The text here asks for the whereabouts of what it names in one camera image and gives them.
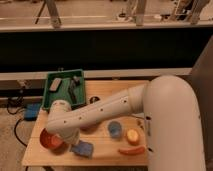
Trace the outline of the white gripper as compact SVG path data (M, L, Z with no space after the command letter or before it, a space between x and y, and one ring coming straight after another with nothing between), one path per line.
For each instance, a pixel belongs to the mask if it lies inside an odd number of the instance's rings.
M76 145L79 141L80 131L78 129L65 131L65 132L61 132L59 136L65 143Z

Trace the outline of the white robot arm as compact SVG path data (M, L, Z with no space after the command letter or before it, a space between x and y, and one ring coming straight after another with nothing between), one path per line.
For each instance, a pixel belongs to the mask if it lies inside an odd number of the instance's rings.
M159 76L76 110L57 100L46 130L72 144L81 127L133 114L144 116L149 171L206 171L198 100L190 84L174 75Z

